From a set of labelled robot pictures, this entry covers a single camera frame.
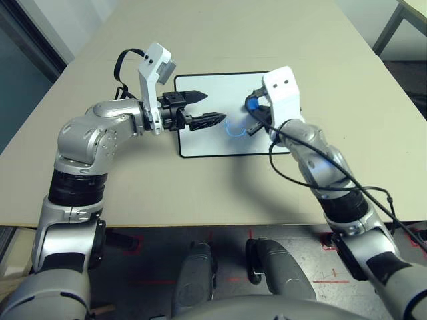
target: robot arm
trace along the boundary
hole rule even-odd
[[[270,107],[258,105],[266,96]],[[361,190],[319,153],[299,143],[307,143],[325,153],[351,174],[342,154],[329,145],[321,129],[304,123],[297,113],[299,91],[289,67],[283,67],[263,78],[263,87],[246,99],[246,108],[258,113],[284,135],[270,130],[278,145],[289,149],[304,179],[323,188],[353,188],[331,191],[311,189],[324,210],[324,217],[334,232],[333,241],[344,265],[357,280],[369,280],[395,319],[425,319],[427,314],[427,268],[404,261],[373,205]]]
[[[225,118],[185,112],[187,104],[207,97],[199,91],[157,97],[156,83],[164,84],[174,68],[171,53],[153,43],[139,66],[142,101],[97,103],[61,129],[33,246],[35,274],[12,294],[1,319],[91,319],[87,271],[103,257],[103,191],[118,146],[144,131],[197,130]]]

